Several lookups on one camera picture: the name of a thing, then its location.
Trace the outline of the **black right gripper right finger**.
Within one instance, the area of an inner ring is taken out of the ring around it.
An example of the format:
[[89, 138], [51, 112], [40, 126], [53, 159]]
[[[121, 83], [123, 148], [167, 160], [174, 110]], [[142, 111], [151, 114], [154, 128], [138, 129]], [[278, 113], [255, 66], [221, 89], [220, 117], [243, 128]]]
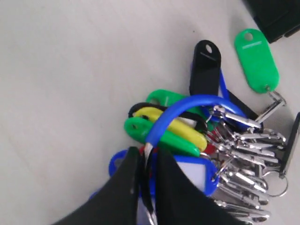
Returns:
[[157, 153], [155, 205], [159, 225], [242, 225], [200, 191], [184, 174], [173, 155]]

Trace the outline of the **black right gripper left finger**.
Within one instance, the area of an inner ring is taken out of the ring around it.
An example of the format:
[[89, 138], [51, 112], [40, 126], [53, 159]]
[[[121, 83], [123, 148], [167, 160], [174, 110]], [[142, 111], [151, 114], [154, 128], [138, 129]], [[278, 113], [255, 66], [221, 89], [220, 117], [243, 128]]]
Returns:
[[85, 204], [56, 225], [136, 225], [142, 157], [129, 147], [115, 174]]

